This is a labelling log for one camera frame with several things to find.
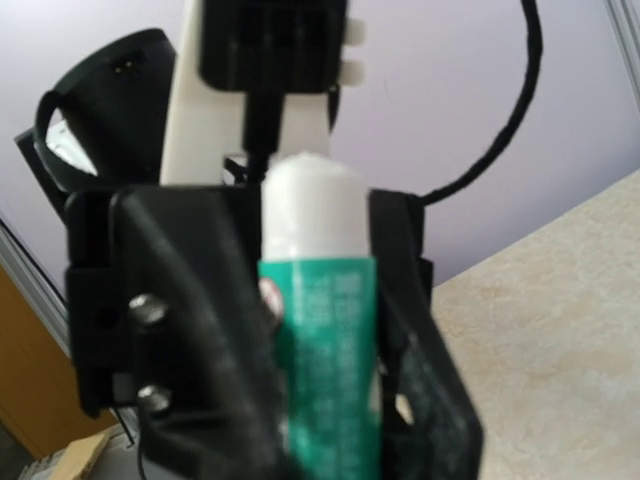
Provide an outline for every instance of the white cap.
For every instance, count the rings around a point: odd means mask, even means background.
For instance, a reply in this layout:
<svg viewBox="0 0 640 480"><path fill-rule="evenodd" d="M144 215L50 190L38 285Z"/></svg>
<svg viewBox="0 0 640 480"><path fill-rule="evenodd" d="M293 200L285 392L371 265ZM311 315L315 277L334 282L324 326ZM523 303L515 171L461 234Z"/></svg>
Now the white cap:
<svg viewBox="0 0 640 480"><path fill-rule="evenodd" d="M368 196L338 162L306 152L282 160L262 186L262 259L369 256Z"/></svg>

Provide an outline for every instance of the screw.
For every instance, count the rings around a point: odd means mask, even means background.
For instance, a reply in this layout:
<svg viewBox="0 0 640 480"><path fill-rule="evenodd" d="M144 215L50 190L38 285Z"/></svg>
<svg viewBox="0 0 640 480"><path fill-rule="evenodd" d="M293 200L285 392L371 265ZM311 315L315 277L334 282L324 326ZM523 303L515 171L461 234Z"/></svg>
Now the screw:
<svg viewBox="0 0 640 480"><path fill-rule="evenodd" d="M162 413L171 406L171 391L157 385L147 385L138 390L138 400L151 413Z"/></svg>
<svg viewBox="0 0 640 480"><path fill-rule="evenodd" d="M159 298L143 294L129 302L129 310L139 323L151 327L165 319L169 307Z"/></svg>

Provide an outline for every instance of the wall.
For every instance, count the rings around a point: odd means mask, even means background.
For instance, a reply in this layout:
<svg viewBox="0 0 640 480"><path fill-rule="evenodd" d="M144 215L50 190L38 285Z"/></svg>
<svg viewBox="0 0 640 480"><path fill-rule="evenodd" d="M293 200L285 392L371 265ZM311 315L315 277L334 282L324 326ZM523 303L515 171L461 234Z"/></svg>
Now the wall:
<svg viewBox="0 0 640 480"><path fill-rule="evenodd" d="M438 281L640 165L638 106L603 2L539 4L544 73L522 131L476 185L427 213L426 250ZM0 210L58 280L63 228L11 137L30 126L39 96L90 51L148 26L176 40L181 7L176 0L0 6ZM526 61L519 2L354 0L353 13L369 22L369 42L357 52L368 80L345 95L335 156L375 186L422 193L454 179L489 145L519 93Z"/></svg>

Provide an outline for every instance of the table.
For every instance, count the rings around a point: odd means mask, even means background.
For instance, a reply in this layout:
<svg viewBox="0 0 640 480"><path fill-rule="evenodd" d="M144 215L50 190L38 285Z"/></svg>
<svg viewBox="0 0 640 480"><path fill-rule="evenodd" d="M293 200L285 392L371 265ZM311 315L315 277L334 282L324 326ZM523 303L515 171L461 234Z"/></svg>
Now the table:
<svg viewBox="0 0 640 480"><path fill-rule="evenodd" d="M482 480L640 478L640 172L441 285Z"/></svg>

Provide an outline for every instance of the wooden door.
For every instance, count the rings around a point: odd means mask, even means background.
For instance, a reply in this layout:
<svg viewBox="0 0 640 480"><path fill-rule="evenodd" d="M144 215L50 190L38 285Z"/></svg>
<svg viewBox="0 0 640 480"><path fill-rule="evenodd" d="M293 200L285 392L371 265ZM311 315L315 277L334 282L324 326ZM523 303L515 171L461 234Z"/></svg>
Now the wooden door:
<svg viewBox="0 0 640 480"><path fill-rule="evenodd" d="M35 458L115 424L83 414L71 361L1 267L0 422Z"/></svg>

